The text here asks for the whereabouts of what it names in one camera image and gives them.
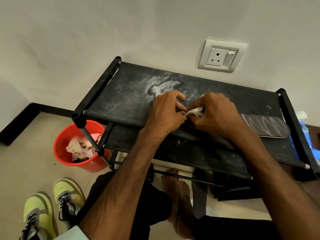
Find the yellow sneaker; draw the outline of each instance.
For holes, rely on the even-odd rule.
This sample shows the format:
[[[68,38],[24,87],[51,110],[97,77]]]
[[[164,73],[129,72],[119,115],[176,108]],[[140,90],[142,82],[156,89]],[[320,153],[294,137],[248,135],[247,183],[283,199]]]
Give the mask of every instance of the yellow sneaker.
[[[35,193],[27,199],[24,205],[23,221],[26,223],[21,240],[31,238],[52,240],[57,237],[53,225],[53,210],[50,199]]]
[[[63,221],[67,228],[74,226],[74,217],[85,204],[85,198],[80,187],[71,179],[62,178],[53,187],[53,195],[59,204],[59,220]]]

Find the black pants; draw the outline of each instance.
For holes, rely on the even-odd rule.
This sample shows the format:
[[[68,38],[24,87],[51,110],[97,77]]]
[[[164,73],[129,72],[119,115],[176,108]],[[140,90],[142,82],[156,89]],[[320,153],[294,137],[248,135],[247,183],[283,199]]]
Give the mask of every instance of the black pants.
[[[82,221],[115,173],[116,171],[111,171],[97,178],[85,205],[76,216],[76,225]],[[150,226],[165,221],[170,214],[169,196],[150,183],[145,183],[134,216],[130,239],[149,239]],[[201,217],[196,221],[194,235],[197,239],[279,239],[272,221],[210,216]]]

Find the forearm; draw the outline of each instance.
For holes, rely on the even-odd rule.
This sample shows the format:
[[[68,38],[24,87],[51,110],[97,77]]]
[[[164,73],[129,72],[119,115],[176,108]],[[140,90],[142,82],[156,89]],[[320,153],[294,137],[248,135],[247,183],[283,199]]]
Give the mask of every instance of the forearm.
[[[283,239],[320,239],[320,209],[267,151],[259,136],[242,129],[233,143],[244,155]]]
[[[139,132],[126,160],[79,225],[88,238],[129,239],[142,186],[162,140],[145,129]]]

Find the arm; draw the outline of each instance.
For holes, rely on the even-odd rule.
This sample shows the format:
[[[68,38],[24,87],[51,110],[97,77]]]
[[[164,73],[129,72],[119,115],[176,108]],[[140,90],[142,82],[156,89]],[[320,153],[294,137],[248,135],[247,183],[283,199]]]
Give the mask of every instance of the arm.
[[[91,240],[129,239],[150,162],[164,138],[184,123],[184,112],[176,113],[175,108],[186,107],[176,97],[186,99],[176,90],[156,97],[131,152],[79,224]]]
[[[223,94],[208,93],[188,109],[205,107],[195,127],[221,136],[237,148],[258,185],[262,199],[283,239],[320,239],[320,209],[273,159],[258,134],[240,118]]]

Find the hand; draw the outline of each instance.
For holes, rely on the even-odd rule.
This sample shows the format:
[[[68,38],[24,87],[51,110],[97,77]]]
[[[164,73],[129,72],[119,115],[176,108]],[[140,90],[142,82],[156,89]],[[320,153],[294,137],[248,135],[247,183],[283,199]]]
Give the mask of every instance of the hand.
[[[186,97],[178,90],[165,92],[155,98],[149,118],[146,121],[145,128],[148,131],[152,131],[164,139],[170,132],[175,131],[184,123],[184,114],[187,108],[179,103],[176,98],[181,101],[186,100]]]
[[[231,140],[239,129],[246,128],[234,103],[222,93],[207,93],[194,101],[188,111],[201,106],[205,107],[201,118],[190,115],[191,121],[198,130]]]

